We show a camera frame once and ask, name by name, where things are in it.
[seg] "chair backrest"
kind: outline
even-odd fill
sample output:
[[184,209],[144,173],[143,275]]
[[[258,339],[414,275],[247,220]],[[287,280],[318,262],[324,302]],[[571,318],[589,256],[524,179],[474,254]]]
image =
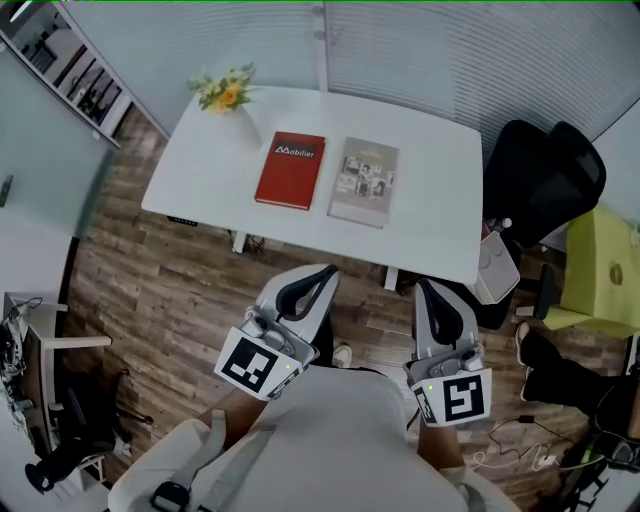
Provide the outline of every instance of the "chair backrest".
[[592,210],[605,181],[600,155],[570,124],[560,122],[545,135],[512,121],[500,133],[485,171],[484,216],[509,217],[509,236],[528,247]]

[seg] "white vase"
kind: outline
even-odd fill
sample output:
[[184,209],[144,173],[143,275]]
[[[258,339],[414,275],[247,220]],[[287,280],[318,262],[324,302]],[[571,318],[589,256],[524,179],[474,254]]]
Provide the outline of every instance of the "white vase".
[[249,112],[241,105],[222,115],[225,136],[231,144],[241,146],[246,151],[258,151],[262,147],[262,137]]

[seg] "sneaker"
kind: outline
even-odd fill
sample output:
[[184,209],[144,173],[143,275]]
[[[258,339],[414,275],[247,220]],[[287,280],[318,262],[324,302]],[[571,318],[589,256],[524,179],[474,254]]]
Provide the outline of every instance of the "sneaker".
[[527,374],[524,377],[524,384],[522,385],[522,389],[520,390],[520,400],[522,400],[523,402],[529,402],[529,400],[524,397],[524,388],[527,386],[527,380],[529,379],[529,375],[531,375],[532,371],[533,368],[527,366]]
[[529,324],[527,322],[522,322],[516,329],[516,359],[518,360],[518,364],[520,366],[525,366],[525,364],[522,362],[522,357],[520,356],[520,345],[522,344],[522,340],[524,340],[525,336],[529,334],[530,331],[531,327],[529,327]]
[[333,351],[333,360],[331,361],[331,364],[336,368],[350,368],[352,354],[353,352],[349,345],[344,343],[342,345],[338,345]]

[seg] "book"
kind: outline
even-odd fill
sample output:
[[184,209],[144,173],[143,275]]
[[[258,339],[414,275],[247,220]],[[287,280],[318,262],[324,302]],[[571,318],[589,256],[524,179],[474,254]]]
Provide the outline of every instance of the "book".
[[255,200],[308,210],[316,187],[324,137],[276,132],[262,169]]
[[328,215],[382,228],[397,177],[398,149],[348,137]]

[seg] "wooden floor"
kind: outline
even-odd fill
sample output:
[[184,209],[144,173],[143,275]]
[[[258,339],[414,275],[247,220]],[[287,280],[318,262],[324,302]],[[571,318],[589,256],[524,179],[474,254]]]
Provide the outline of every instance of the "wooden floor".
[[[65,324],[68,335],[99,333],[113,338],[108,348],[69,351],[66,364],[74,370],[100,364],[106,378],[128,368],[131,377],[122,383],[120,404],[155,419],[153,426],[125,421],[134,434],[133,457],[109,457],[111,482],[179,422],[200,414],[231,389],[212,375],[229,328],[240,325],[245,308],[269,278],[298,265],[326,262],[340,268],[341,284],[331,312],[336,342],[351,345],[355,365],[379,370],[401,387],[408,416],[416,410],[401,367],[412,351],[411,301],[382,288],[383,268],[272,241],[262,252],[236,255],[225,230],[186,227],[144,212],[140,204],[165,141],[136,110],[119,140],[118,161],[88,237],[79,246]],[[543,261],[554,264],[562,275],[562,256],[542,253],[540,248],[523,255],[523,275],[537,277]],[[527,299],[527,294],[518,292],[514,305]],[[524,370],[514,357],[516,321],[509,318],[500,331],[481,334],[486,363],[494,372],[493,406],[490,419],[458,429],[469,462],[477,451],[486,452],[486,464],[513,460],[510,455],[500,457],[487,434],[521,414],[535,415],[538,422],[568,438],[578,439],[585,431],[586,418],[577,410],[520,401]],[[617,374],[622,368],[624,341],[579,329],[547,335],[565,357],[589,368],[603,374]],[[512,423],[495,436],[505,447],[521,451],[540,442],[561,455],[569,446],[536,425]],[[412,428],[412,442],[415,437]],[[538,490],[551,494],[559,485],[556,467],[533,472],[532,459],[530,455],[506,468],[478,471],[523,510],[531,510]]]

